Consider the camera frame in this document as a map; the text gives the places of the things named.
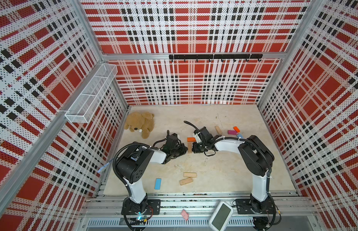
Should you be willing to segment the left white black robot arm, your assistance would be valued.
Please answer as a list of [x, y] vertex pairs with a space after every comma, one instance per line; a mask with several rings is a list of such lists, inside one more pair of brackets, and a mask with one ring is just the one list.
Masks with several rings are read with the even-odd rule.
[[155, 207], [149, 204], [148, 195], [143, 188], [144, 172], [149, 163], [166, 164], [187, 152], [188, 148], [181, 142], [178, 134], [170, 134], [169, 131], [164, 139], [156, 141], [152, 146], [135, 141], [118, 150], [112, 159], [112, 169], [128, 191], [121, 213], [141, 215], [151, 210], [152, 214], [158, 214]]

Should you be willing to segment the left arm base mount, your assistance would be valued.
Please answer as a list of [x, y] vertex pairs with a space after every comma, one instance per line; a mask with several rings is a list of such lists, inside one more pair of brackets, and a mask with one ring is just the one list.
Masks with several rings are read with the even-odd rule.
[[143, 231], [144, 224], [149, 221], [153, 215], [159, 215], [161, 200], [144, 198], [140, 204], [133, 202], [126, 197], [122, 203], [121, 215], [128, 228], [131, 231]]

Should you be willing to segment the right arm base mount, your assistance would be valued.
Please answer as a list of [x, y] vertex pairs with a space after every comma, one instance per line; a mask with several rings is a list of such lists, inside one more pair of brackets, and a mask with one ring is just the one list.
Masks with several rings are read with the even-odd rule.
[[236, 199], [232, 205], [238, 214], [259, 215], [253, 218], [253, 228], [256, 231], [268, 231], [281, 223], [281, 212], [272, 197], [267, 197], [263, 202], [256, 199]]

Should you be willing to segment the orange building block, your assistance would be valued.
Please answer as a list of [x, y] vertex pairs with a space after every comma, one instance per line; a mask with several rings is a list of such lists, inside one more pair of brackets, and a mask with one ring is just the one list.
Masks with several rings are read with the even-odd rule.
[[194, 137], [188, 137], [187, 142], [196, 142], [196, 139]]

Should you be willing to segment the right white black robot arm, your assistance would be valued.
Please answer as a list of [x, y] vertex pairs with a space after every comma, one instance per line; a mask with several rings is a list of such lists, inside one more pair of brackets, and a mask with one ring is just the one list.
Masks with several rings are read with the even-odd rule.
[[209, 151], [214, 154], [221, 151], [239, 154], [247, 169], [252, 173], [252, 192], [250, 195], [250, 208], [255, 214], [261, 214], [266, 210], [267, 200], [271, 198], [269, 192], [272, 163], [274, 155], [255, 135], [249, 138], [212, 136], [206, 127], [197, 128], [189, 121], [185, 124], [194, 128], [193, 137], [196, 144], [193, 146], [194, 153]]

